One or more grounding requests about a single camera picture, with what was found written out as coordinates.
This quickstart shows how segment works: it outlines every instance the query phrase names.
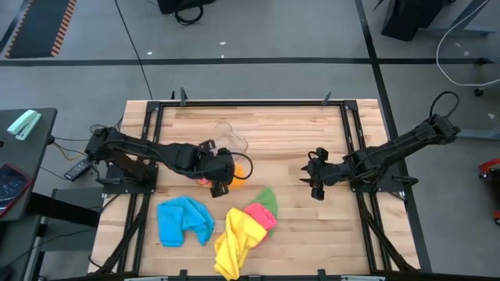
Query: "wooden table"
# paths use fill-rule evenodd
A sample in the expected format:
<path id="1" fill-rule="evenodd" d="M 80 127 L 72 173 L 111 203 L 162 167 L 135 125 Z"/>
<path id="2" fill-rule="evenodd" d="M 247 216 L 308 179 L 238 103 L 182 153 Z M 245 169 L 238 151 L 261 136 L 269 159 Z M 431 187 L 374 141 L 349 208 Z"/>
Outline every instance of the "wooden table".
<path id="1" fill-rule="evenodd" d="M 366 145 L 386 142 L 377 100 L 357 102 Z M 146 103 L 127 103 L 124 133 L 141 136 Z M 151 128 L 155 125 L 155 114 Z M 213 241 L 224 231 L 226 213 L 232 207 L 243 209 L 264 187 L 272 187 L 277 195 L 278 224 L 273 238 L 250 251 L 242 275 L 315 275 L 317 269 L 326 269 L 327 274 L 369 273 L 359 210 L 348 183 L 327 187 L 325 200 L 317 201 L 310 197 L 307 184 L 298 180 L 307 176 L 300 168 L 308 161 L 308 151 L 326 148 L 330 151 L 330 162 L 341 162 L 341 157 L 348 154 L 340 109 L 320 106 L 168 108 L 163 113 L 159 143 L 196 144 L 213 138 L 212 129 L 220 120 L 231 124 L 248 141 L 247 155 L 255 165 L 252 177 L 244 189 L 214 199 L 209 190 L 161 165 L 157 191 L 149 205 L 140 275 L 178 276 L 181 269 L 187 269 L 190 276 L 216 275 Z M 216 232 L 205 247 L 193 233 L 185 233 L 182 247 L 163 247 L 159 242 L 156 206 L 182 195 L 204 203 L 216 220 Z M 107 259 L 123 235 L 129 196 L 121 195 L 101 216 L 92 252 L 92 259 L 98 264 Z M 418 268 L 403 202 L 383 193 L 378 194 L 378 200 L 385 233 L 408 263 Z M 374 235 L 372 239 L 381 269 L 378 243 Z M 126 270 L 131 269 L 135 242 L 130 245 Z M 96 268 L 90 265 L 89 271 L 94 270 Z"/>

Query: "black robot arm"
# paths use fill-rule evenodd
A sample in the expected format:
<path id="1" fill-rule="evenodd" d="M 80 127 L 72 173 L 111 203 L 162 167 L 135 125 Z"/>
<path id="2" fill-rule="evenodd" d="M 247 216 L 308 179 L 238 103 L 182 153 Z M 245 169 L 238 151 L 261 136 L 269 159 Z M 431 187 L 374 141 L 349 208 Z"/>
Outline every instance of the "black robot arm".
<path id="1" fill-rule="evenodd" d="M 458 102 L 446 116 L 432 112 L 436 101 L 442 95 L 449 93 L 451 92 L 442 93 L 434 100 L 429 118 L 415 129 L 381 146 L 354 151 L 344 156 L 344 162 L 341 164 L 328 163 L 328 151 L 323 148 L 311 151 L 308 153 L 307 166 L 302 168 L 310 175 L 310 179 L 301 180 L 309 183 L 312 187 L 312 196 L 315 199 L 323 200 L 323 185 L 332 186 L 345 180 L 376 182 L 387 171 L 388 167 L 427 145 L 453 142 L 460 132 L 460 128 L 450 123 L 448 117 L 455 111 Z"/>
<path id="2" fill-rule="evenodd" d="M 129 180 L 137 184 L 147 183 L 151 177 L 148 165 L 132 160 L 128 155 L 161 162 L 175 173 L 190 179 L 207 179 L 217 189 L 213 197 L 227 193 L 226 187 L 234 177 L 234 161 L 226 148 L 214 151 L 215 142 L 208 140 L 200 145 L 157 144 L 120 133 L 113 127 L 97 129 L 92 134 L 85 153 L 90 162 L 106 161 L 123 170 Z"/>

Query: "phone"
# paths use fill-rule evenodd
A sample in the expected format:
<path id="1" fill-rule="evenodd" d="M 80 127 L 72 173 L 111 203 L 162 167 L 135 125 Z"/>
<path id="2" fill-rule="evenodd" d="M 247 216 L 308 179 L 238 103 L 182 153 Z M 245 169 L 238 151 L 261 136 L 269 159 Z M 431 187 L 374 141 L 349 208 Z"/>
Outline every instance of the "phone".
<path id="1" fill-rule="evenodd" d="M 23 195 L 31 184 L 31 178 L 15 167 L 4 164 L 0 168 L 0 217 Z"/>

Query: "pink cloth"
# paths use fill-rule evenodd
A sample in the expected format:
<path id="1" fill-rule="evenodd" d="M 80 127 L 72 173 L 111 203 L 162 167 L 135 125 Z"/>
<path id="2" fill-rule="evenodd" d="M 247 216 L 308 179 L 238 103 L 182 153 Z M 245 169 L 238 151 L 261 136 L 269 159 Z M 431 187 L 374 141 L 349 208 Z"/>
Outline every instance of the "pink cloth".
<path id="1" fill-rule="evenodd" d="M 274 215 L 260 203 L 250 204 L 243 211 L 249 214 L 267 231 L 271 230 L 277 224 Z"/>

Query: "towel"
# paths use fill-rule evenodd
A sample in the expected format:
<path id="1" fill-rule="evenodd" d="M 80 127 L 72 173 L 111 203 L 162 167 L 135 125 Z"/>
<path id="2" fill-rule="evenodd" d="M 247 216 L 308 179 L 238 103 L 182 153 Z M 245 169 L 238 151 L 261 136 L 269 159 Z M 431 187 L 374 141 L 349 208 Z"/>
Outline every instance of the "towel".
<path id="1" fill-rule="evenodd" d="M 191 197 L 177 197 L 156 208 L 159 240 L 165 247 L 180 247 L 184 231 L 194 231 L 201 245 L 210 240 L 214 221 L 204 204 Z"/>
<path id="2" fill-rule="evenodd" d="M 278 217 L 278 204 L 276 201 L 276 196 L 274 192 L 269 187 L 264 188 L 260 191 L 259 195 L 252 200 L 250 203 L 260 203 L 264 208 L 268 209 L 271 214 L 273 214 L 274 218 Z M 274 229 L 269 231 L 269 237 L 272 237 L 274 234 Z"/>
<path id="3" fill-rule="evenodd" d="M 274 215 L 260 203 L 253 203 L 243 210 L 249 214 L 256 222 L 260 223 L 265 230 L 269 231 L 277 224 Z"/>
<path id="4" fill-rule="evenodd" d="M 236 208 L 226 214 L 226 231 L 214 243 L 216 264 L 213 269 L 227 280 L 240 278 L 240 269 L 248 251 L 266 236 L 263 226 Z"/>

